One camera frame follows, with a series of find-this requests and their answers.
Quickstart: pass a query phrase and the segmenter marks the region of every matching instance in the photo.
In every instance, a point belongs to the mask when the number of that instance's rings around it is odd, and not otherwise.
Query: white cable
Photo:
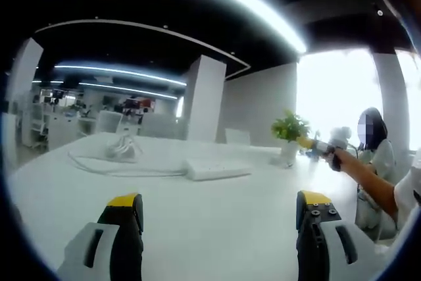
[[[103,176],[114,176],[114,177],[132,177],[132,178],[139,178],[139,177],[165,177],[165,176],[183,176],[187,174],[187,170],[180,169],[180,170],[159,170],[159,169],[153,169],[153,168],[143,168],[139,167],[139,161],[135,161],[133,158],[133,161],[127,161],[129,155],[135,155],[136,152],[134,150],[134,147],[143,154],[143,150],[141,147],[134,141],[133,137],[129,135],[122,136],[117,142],[115,143],[108,143],[107,147],[105,149],[104,156],[106,157],[94,157],[94,156],[75,156],[70,151],[68,152],[68,157],[70,160],[74,163],[74,166],[77,169],[84,170],[87,172],[92,172],[95,174],[101,174]],[[119,172],[122,172],[122,168],[116,168],[116,169],[108,169],[108,170],[98,170],[95,168],[91,168],[87,166],[86,164],[82,163],[79,159],[95,159],[99,161],[107,161],[110,163],[126,163],[132,166],[130,168],[124,168],[123,171],[144,171],[149,173],[157,173],[156,175],[152,174],[139,174],[139,175],[124,175],[124,174],[118,174]]]

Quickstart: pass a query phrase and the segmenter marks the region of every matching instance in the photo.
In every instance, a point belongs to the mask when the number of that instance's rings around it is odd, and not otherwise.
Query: yellow object
[[[313,146],[313,140],[309,138],[305,138],[304,136],[299,136],[297,138],[297,142],[301,147],[304,147],[304,148],[311,149],[311,147]]]
[[[138,195],[138,193],[130,193],[128,195],[123,195],[121,197],[115,197],[108,202],[108,207],[132,207],[133,200]]]
[[[301,192],[304,194],[306,204],[315,204],[315,203],[323,204],[323,203],[332,202],[331,199],[329,199],[328,197],[325,197],[321,193],[305,191],[305,190],[301,190]]]

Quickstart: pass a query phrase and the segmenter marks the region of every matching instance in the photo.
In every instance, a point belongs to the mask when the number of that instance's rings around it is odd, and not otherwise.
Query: potted plant
[[[272,124],[272,134],[281,140],[285,140],[282,144],[281,157],[286,160],[288,166],[291,166],[297,156],[299,136],[307,137],[310,132],[309,122],[303,120],[290,110],[285,110],[285,118],[276,119]]]

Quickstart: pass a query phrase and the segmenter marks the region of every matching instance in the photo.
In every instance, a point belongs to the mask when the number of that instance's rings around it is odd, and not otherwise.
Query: white table
[[[268,164],[279,149],[136,137],[149,166],[178,168],[186,157],[243,159],[253,166],[249,176],[207,182],[115,178],[69,163],[69,151],[92,153],[115,137],[80,139],[10,178],[25,230],[52,269],[62,263],[67,243],[87,222],[97,221],[109,200],[130,192],[143,196],[144,280],[296,280],[297,192],[325,193],[342,218],[355,218],[357,185],[350,177],[306,157],[289,170]]]

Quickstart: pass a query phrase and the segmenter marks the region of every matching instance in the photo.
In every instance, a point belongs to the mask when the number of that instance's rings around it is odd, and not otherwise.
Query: white desk
[[[33,160],[9,179],[25,229],[53,269],[77,232],[96,222],[110,199],[130,192],[143,196],[144,280],[296,280],[297,192],[328,194],[342,218],[355,217],[357,185],[350,177],[306,157],[298,157],[290,170],[269,165],[279,149],[136,137],[146,165],[177,168],[186,157],[253,164],[249,176],[208,182],[107,177],[69,163],[68,151],[93,152],[115,137],[80,139]]]

